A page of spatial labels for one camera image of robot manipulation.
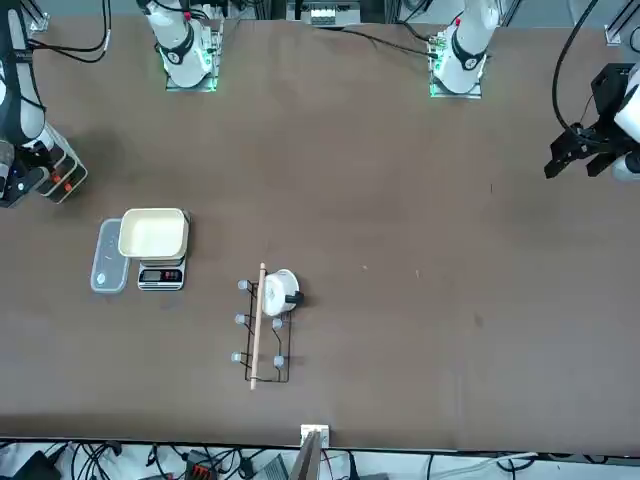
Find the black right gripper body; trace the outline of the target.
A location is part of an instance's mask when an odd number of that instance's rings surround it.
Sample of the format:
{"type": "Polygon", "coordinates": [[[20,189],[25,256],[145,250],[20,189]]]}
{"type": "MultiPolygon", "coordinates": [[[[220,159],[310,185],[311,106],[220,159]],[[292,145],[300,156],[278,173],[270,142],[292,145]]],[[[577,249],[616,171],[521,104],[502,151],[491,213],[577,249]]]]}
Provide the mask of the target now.
{"type": "Polygon", "coordinates": [[[44,166],[34,166],[15,160],[11,166],[1,164],[1,207],[14,207],[32,189],[49,176],[44,166]]]}

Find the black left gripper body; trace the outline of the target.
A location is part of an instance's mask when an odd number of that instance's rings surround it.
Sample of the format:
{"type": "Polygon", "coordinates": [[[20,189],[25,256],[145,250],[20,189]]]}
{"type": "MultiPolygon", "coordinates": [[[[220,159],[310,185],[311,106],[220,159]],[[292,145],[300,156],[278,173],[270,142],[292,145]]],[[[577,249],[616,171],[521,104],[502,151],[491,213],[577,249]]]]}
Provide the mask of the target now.
{"type": "Polygon", "coordinates": [[[613,125],[615,114],[620,109],[632,63],[608,63],[592,80],[591,90],[595,100],[598,120],[593,125],[598,133],[605,133],[613,125]]]}

